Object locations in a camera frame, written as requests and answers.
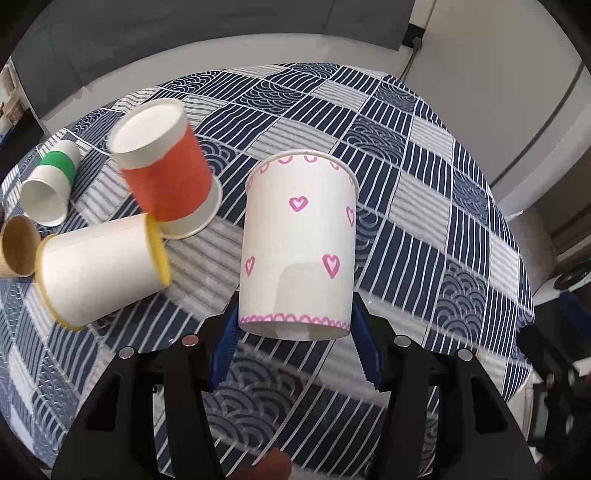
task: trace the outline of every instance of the cup opening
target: cup opening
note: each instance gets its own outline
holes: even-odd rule
[[[254,335],[302,342],[335,340],[349,334],[348,330],[328,325],[294,322],[245,322],[240,328]]]
[[[127,114],[113,129],[108,147],[112,153],[129,153],[163,137],[184,114],[183,104],[177,100],[146,103]]]
[[[59,225],[68,214],[67,201],[42,180],[23,184],[20,202],[32,220],[45,226]]]
[[[2,253],[10,269],[23,277],[35,270],[35,254],[41,241],[39,232],[24,215],[12,217],[2,233]]]

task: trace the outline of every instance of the white wall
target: white wall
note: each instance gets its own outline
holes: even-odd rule
[[[510,215],[538,200],[591,146],[591,74],[587,69],[540,139],[493,189]]]
[[[550,116],[579,63],[538,0],[438,0],[406,84],[490,182]]]

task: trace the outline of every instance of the paper cup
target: paper cup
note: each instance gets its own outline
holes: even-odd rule
[[[359,185],[342,161],[274,155],[246,180],[239,324],[285,340],[349,333]]]
[[[148,213],[50,235],[35,266],[45,304],[71,330],[171,283],[166,251]]]
[[[140,207],[166,238],[184,238],[207,226],[222,202],[215,178],[183,103],[163,98],[130,111],[107,143]]]
[[[37,223],[56,226],[66,220],[70,191],[80,163],[80,150],[60,140],[22,184],[20,202]]]
[[[0,231],[0,277],[28,277],[35,270],[41,236],[24,215],[15,215]]]

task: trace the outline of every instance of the orange paper cup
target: orange paper cup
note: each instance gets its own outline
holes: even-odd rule
[[[209,170],[182,102],[163,98],[130,111],[115,125],[108,148],[164,237],[193,235],[217,213],[222,186]]]

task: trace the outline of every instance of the blue and white tablecloth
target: blue and white tablecloth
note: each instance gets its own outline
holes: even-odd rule
[[[107,152],[106,136],[133,107],[185,104],[223,203],[203,232],[168,241],[173,284],[81,332],[55,324],[31,278],[0,281],[0,410],[52,465],[76,412],[118,349],[165,348],[223,310],[239,283],[245,180],[257,161],[292,148],[341,158],[361,186],[356,288],[372,313],[425,348],[476,352],[509,399],[530,371],[517,349],[533,321],[524,264],[470,154],[429,106],[395,77],[335,64],[241,67],[188,75],[111,102],[31,150],[2,183],[8,216],[21,183],[58,140],[83,160],[70,213],[43,235],[133,215],[139,207]],[[287,342],[245,335],[227,380],[205,396],[226,472],[271,447],[294,476],[362,475],[388,402],[365,381],[351,338]],[[424,469],[437,430],[430,397]],[[161,469],[172,474],[162,392],[154,396]]]

